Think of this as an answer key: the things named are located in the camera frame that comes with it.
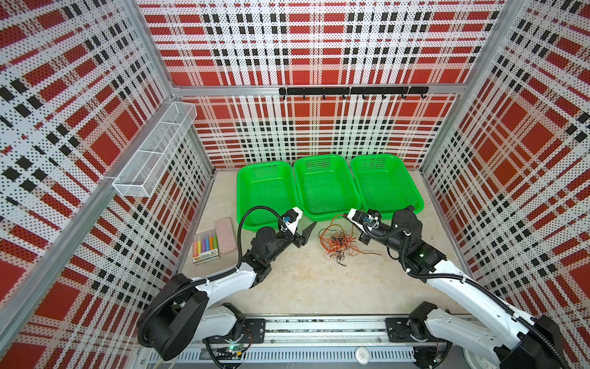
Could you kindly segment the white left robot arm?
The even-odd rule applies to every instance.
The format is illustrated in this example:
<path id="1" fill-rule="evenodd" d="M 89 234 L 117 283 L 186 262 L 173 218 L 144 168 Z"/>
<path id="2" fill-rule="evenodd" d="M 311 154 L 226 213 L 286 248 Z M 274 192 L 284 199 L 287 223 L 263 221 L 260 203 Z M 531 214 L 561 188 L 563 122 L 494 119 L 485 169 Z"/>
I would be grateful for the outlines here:
<path id="1" fill-rule="evenodd" d="M 254 339 L 245 315 L 224 299 L 262 283 L 272 271 L 272 262 L 288 247 L 307 244 L 315 222 L 304 230 L 298 223 L 304 213 L 298 207 L 280 215 L 258 205 L 249 209 L 269 212 L 277 227 L 260 228 L 247 252 L 239 250 L 237 264 L 216 275 L 188 278 L 180 273 L 171 278 L 152 299 L 138 320 L 138 342 L 156 350 L 160 358 L 176 358 L 193 340 L 209 344 L 213 338 L 238 342 L 244 336 Z"/>

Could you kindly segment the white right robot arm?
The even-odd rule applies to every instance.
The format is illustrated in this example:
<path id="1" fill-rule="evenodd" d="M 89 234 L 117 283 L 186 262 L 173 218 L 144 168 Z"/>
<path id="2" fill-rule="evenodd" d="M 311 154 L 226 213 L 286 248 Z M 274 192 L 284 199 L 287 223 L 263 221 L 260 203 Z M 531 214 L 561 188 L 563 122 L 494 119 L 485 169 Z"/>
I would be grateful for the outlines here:
<path id="1" fill-rule="evenodd" d="M 567 368 L 559 326 L 548 316 L 534 317 L 484 288 L 441 251 L 422 239 L 423 224 L 407 208 L 390 224 L 376 210 L 350 209 L 346 219 L 361 232 L 362 243 L 376 241 L 398 253 L 406 275 L 426 283 L 465 308 L 476 323 L 454 318 L 422 303 L 418 327 L 456 344 L 498 368 Z"/>

